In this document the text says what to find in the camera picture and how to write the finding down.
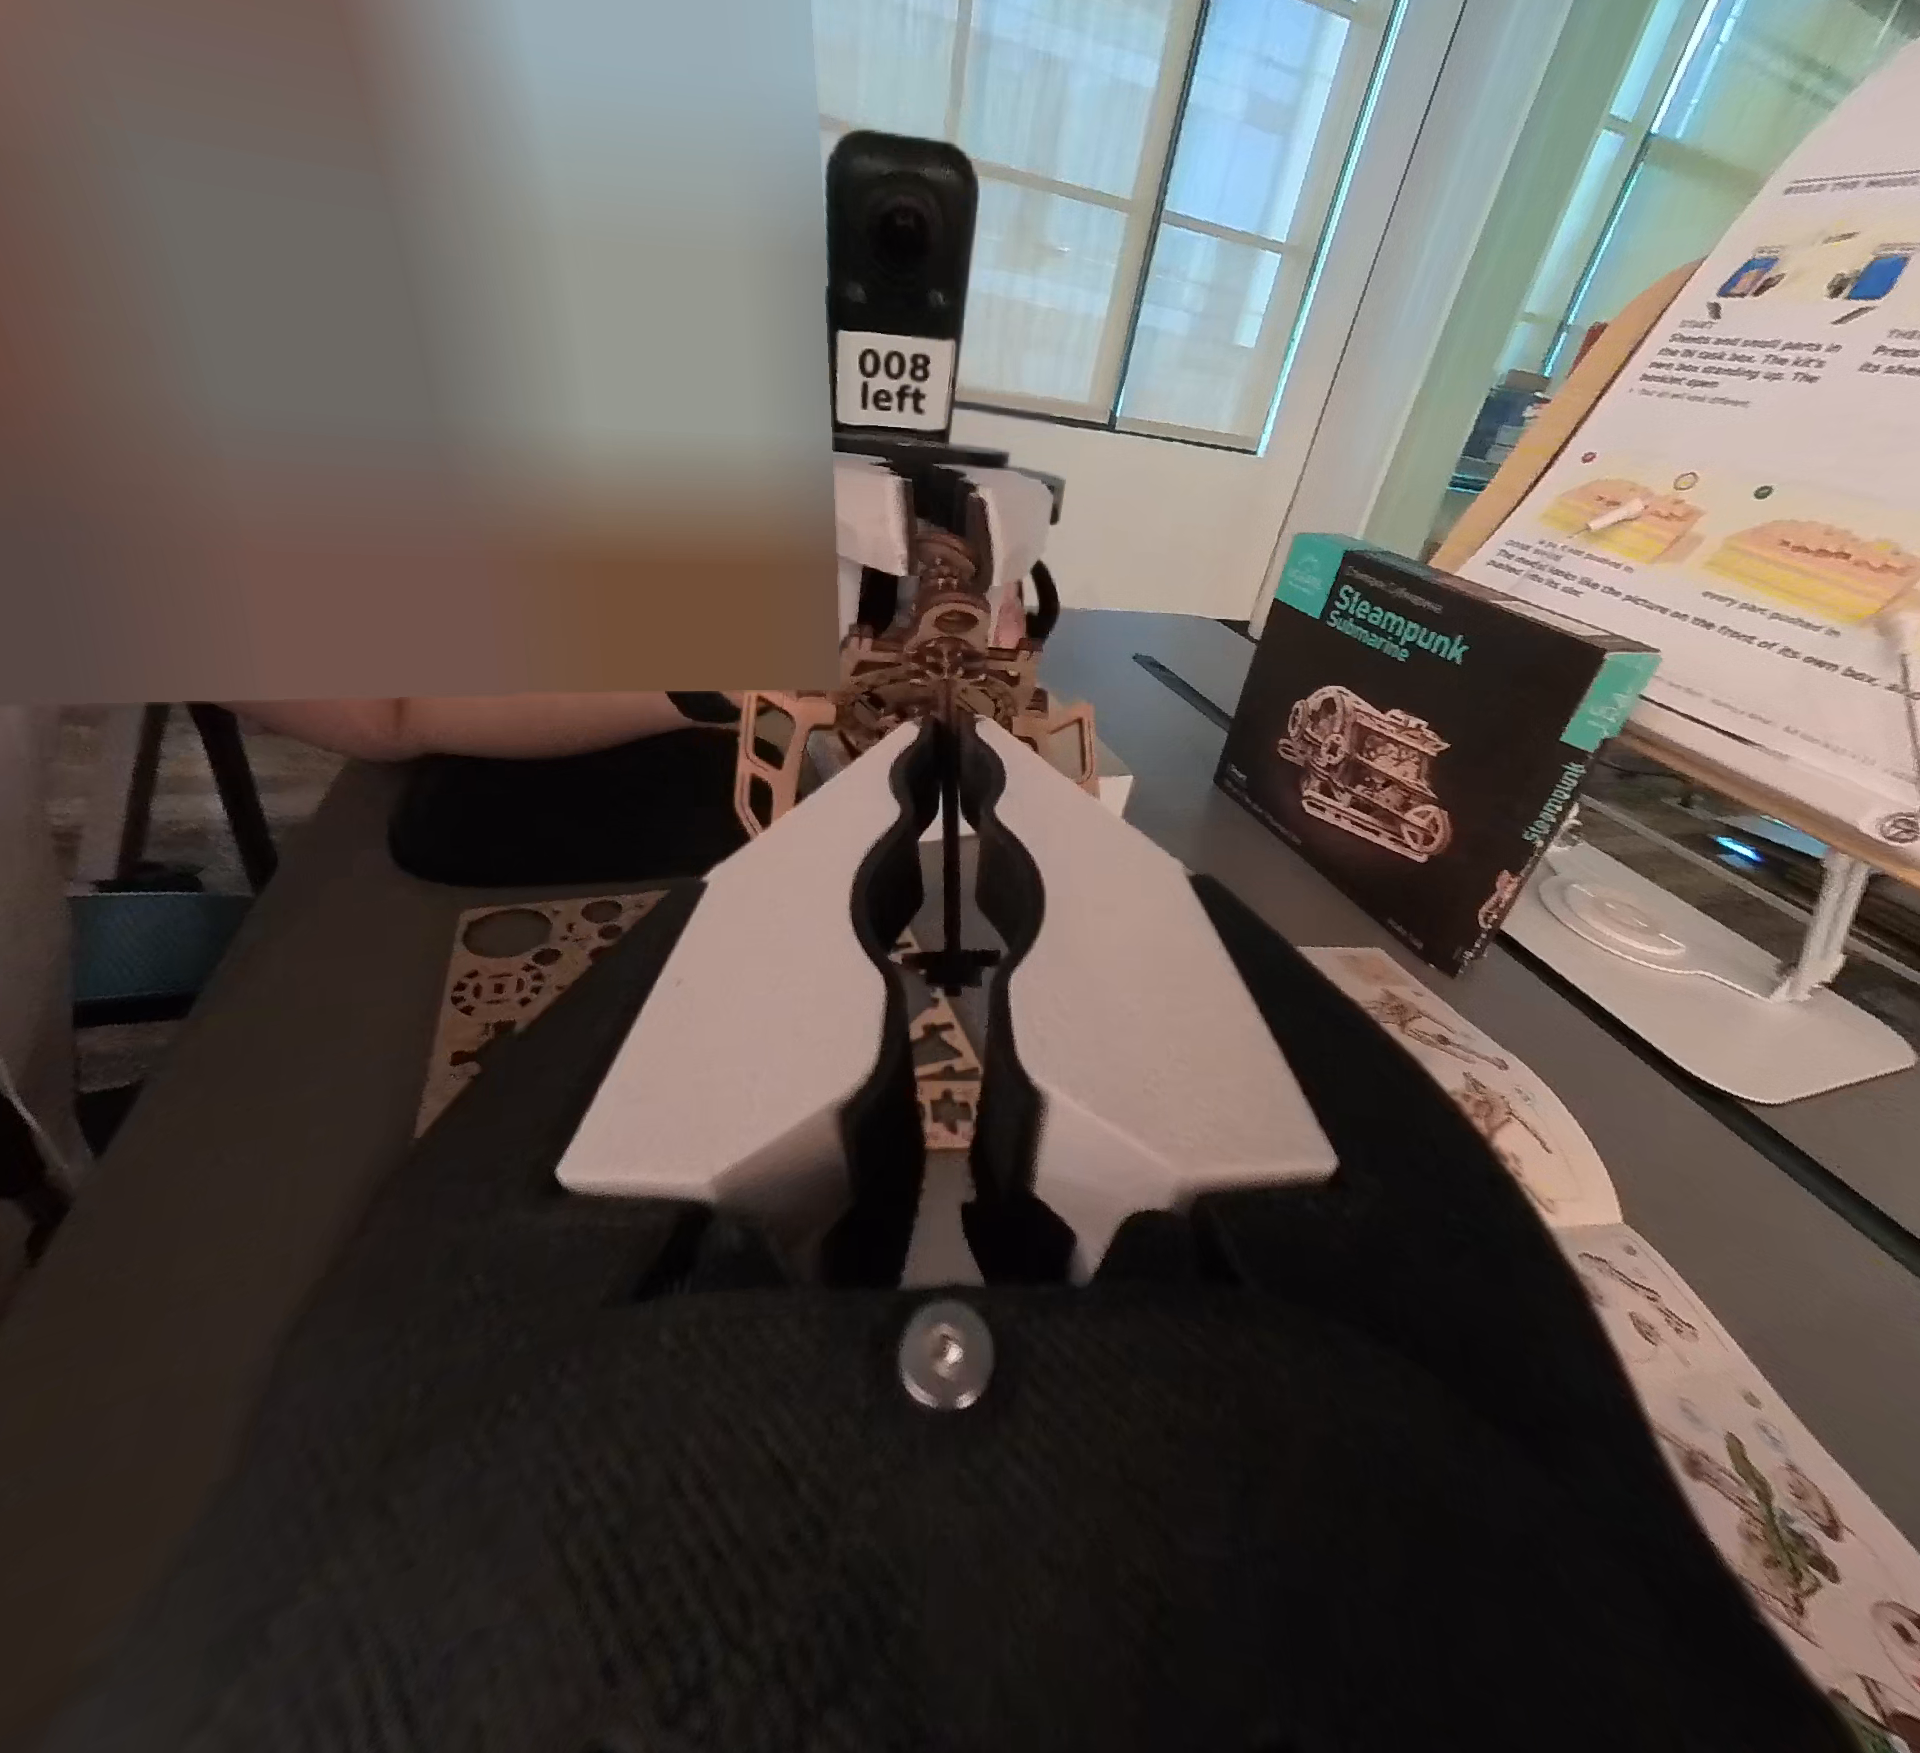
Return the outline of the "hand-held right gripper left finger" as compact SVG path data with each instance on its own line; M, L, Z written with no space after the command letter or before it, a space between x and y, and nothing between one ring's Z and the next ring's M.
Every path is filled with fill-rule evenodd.
M904 976L934 732L904 727L727 856L558 1179L713 1208L825 1286L899 1286L925 1184Z

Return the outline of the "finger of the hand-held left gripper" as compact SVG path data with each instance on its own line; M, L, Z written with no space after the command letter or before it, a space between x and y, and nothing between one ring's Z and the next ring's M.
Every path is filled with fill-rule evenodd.
M837 617L859 617L870 571L913 571L913 483L887 461L833 461Z
M1053 491L1025 470L985 470L989 583L1017 583L1045 549Z

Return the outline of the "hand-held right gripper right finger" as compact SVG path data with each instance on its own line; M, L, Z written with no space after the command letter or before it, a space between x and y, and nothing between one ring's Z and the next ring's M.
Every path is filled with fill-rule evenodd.
M976 727L961 793L1004 942L965 1235L991 1286L1077 1286L1140 1212L1336 1174L1186 865L1024 740Z

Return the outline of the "wooden mechanical model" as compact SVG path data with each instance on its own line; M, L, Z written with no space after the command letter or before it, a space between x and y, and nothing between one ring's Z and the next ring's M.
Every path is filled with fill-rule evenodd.
M921 981L956 996L980 983L999 951L965 936L965 797L956 732L973 720L1007 730L1053 774L1102 793L1097 727L1085 703L1066 703L1040 681L1044 638L1058 606L1024 613L1017 635L994 635L985 592L934 583L888 623L859 621L844 638L844 681L829 694L746 694L738 732L733 808L747 835L769 832L799 801L806 753L852 766L899 727L940 732L936 821L940 840L940 945L904 951Z

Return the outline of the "person's left forearm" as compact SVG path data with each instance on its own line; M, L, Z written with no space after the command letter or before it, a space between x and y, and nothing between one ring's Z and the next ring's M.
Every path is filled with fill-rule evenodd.
M229 703L229 708L354 762L582 757L693 727L658 690Z

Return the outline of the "punched-out wooden parts sheet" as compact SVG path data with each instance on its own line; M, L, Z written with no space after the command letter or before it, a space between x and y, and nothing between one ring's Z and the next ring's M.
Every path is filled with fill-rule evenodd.
M538 899L460 912L410 1132L422 1136L481 1065L648 921L662 899L667 885L648 885L611 899ZM956 1153L976 1130L980 1055L956 1001L934 991L918 974L902 976L925 1146Z

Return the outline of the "black model kit box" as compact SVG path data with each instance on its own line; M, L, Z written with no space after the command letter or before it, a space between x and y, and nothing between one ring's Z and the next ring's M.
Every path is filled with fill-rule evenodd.
M1302 534L1216 783L1458 976L1653 679L1653 647L1371 540Z

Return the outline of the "black flat strip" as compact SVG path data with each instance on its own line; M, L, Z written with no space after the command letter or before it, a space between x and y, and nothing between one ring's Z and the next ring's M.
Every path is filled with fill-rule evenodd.
M1230 730L1246 672L1253 661L1253 647L1237 644L1230 653L1207 652L1199 660L1185 653L1172 661L1156 653L1134 653L1134 661L1165 690L1172 690L1185 707L1202 715L1216 730Z

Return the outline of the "large window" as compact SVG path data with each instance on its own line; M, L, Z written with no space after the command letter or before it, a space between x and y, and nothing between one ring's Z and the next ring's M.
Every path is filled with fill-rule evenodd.
M1260 447L1411 0L811 0L824 141L980 209L956 397Z

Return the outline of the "dark wooden chair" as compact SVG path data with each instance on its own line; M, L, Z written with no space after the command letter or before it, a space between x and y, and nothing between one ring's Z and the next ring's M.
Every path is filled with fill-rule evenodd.
M205 707L205 703L183 707L183 716L198 740L205 779L223 821L239 877L245 883L245 893L264 893L278 872L278 848L239 716L232 708ZM108 732L125 740L120 745L125 762L115 766L108 747L103 747L103 774L107 774L107 804L97 808L103 840L90 848L95 872L81 874L97 889L108 893L195 889L198 874L187 874L187 865L159 861L148 856L168 720L171 720L171 707L165 703L115 708Z

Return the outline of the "white stand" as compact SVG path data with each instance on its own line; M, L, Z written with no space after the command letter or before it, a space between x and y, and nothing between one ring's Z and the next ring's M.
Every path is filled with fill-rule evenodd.
M1588 848L1544 856L1503 936L1698 1081L1791 1104L1917 1065L1917 1047L1834 991L1869 865L1831 856L1791 961Z

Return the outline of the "teal bin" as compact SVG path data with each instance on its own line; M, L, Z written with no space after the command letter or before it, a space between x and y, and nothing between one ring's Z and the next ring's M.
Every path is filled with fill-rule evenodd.
M205 889L70 893L74 1019L181 1019L219 967L249 904L249 893Z

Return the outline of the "illustrated instruction booklet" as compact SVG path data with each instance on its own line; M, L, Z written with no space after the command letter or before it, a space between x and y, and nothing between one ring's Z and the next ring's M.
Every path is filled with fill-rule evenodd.
M1544 1215L1659 1448L1746 1598L1861 1747L1917 1747L1917 1550L1640 1240L1566 1103L1391 951L1303 950L1481 1132Z

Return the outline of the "instruction poster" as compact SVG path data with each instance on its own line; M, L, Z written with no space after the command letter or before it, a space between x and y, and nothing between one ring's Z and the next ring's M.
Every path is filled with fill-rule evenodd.
M1765 185L1467 577L1651 703L1913 804L1861 623L1917 604L1917 43Z

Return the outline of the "white page holder clip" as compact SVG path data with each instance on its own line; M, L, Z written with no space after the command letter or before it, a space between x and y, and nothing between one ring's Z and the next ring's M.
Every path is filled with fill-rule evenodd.
M1872 638L1895 694L1899 776L1907 779L1917 808L1917 604L1890 604L1861 623L1861 638Z

